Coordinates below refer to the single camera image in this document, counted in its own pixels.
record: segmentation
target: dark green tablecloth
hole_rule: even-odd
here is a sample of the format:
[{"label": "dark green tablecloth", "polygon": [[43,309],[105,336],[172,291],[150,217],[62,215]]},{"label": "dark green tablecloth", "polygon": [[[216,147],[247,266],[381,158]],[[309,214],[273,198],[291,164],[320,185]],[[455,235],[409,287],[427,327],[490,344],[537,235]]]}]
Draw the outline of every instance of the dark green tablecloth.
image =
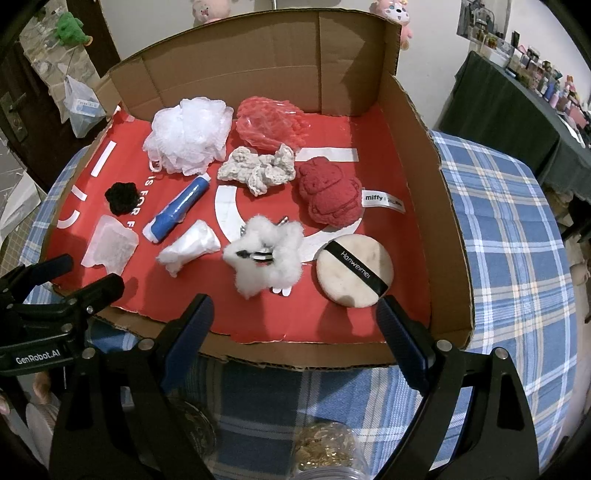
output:
[{"label": "dark green tablecloth", "polygon": [[591,202],[591,151],[544,99],[475,52],[456,75],[439,128],[518,158],[540,184]]}]

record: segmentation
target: wall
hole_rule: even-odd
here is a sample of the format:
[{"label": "wall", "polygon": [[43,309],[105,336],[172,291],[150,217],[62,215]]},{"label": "wall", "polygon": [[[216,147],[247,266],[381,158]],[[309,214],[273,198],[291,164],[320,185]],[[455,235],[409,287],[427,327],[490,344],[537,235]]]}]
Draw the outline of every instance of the wall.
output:
[{"label": "wall", "polygon": [[[193,26],[189,0],[100,0],[121,58]],[[372,0],[277,0],[280,8],[338,7],[369,11]],[[456,35],[461,0],[409,0],[414,38],[400,53],[398,79],[428,127],[437,124],[452,91],[455,74],[470,42]],[[232,15],[271,9],[271,0],[231,0]],[[540,0],[513,0],[509,34],[540,50],[544,59],[574,76],[586,100],[591,72],[578,49]]]}]

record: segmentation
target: black scrunchie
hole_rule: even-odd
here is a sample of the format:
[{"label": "black scrunchie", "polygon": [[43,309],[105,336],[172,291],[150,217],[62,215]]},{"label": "black scrunchie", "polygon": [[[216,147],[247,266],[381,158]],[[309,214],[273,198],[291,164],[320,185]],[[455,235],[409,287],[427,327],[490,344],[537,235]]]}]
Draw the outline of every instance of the black scrunchie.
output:
[{"label": "black scrunchie", "polygon": [[105,192],[111,212],[116,215],[131,213],[138,206],[139,193],[135,183],[121,183],[120,181]]}]

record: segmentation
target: red paper sheet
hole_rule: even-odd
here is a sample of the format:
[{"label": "red paper sheet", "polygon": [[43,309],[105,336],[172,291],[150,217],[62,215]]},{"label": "red paper sheet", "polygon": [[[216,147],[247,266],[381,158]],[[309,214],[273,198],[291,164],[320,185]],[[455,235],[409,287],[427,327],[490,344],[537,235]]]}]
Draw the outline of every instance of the red paper sheet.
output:
[{"label": "red paper sheet", "polygon": [[[69,253],[74,258],[74,270],[57,279],[66,290],[85,286],[105,275],[105,268],[85,268],[80,265],[95,226],[102,215],[111,215],[104,193],[116,181],[132,181],[142,192],[144,200],[137,215],[118,219],[127,225],[135,222],[133,230],[139,235],[139,246],[129,260],[123,278],[125,294],[115,305],[138,312],[154,320],[167,322],[178,318],[197,293],[207,293],[215,305],[212,331],[231,335],[240,343],[289,342],[365,343],[383,341],[375,323],[375,308],[346,309],[324,297],[316,280],[314,262],[303,265],[303,276],[289,297],[263,291],[245,300],[234,287],[234,271],[222,260],[221,252],[205,255],[185,265],[177,278],[155,261],[164,248],[174,242],[197,219],[205,220],[222,243],[228,244],[217,224],[214,198],[217,187],[215,162],[209,167],[211,187],[192,207],[185,221],[175,227],[160,245],[148,242],[142,228],[164,208],[193,179],[181,174],[154,174],[148,168],[147,154],[142,151],[145,137],[150,133],[149,122],[124,121],[125,114],[115,117],[101,147],[76,181],[87,194],[83,202],[70,193],[59,218],[66,220],[74,210],[80,212],[75,223],[65,229],[55,229],[48,247],[48,258]],[[427,269],[413,204],[406,185],[402,165],[388,132],[383,114],[374,106],[361,117],[333,117],[308,114],[311,124],[307,147],[356,148],[358,163],[339,163],[346,172],[356,175],[364,188],[381,190],[401,199],[406,213],[381,207],[365,210],[356,233],[369,235],[384,245],[392,257],[395,278],[390,293],[395,295],[408,314],[428,325],[430,298]],[[90,172],[110,141],[117,143],[97,177]],[[234,129],[228,138],[228,154],[242,145]],[[307,215],[295,182],[272,187],[269,193],[254,198],[244,185],[236,195],[238,210],[244,220],[262,214],[273,221],[287,215],[304,224],[304,234],[321,230]]]}]

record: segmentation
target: toothpaste tube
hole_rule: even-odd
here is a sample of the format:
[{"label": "toothpaste tube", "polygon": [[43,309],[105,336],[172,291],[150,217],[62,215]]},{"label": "toothpaste tube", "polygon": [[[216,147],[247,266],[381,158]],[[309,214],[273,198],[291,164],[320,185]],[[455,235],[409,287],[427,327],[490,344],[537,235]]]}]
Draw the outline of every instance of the toothpaste tube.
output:
[{"label": "toothpaste tube", "polygon": [[185,218],[189,209],[199,200],[209,188],[211,177],[204,173],[194,179],[187,188],[179,193],[162,212],[144,227],[144,237],[154,244],[159,244],[177,223]]}]

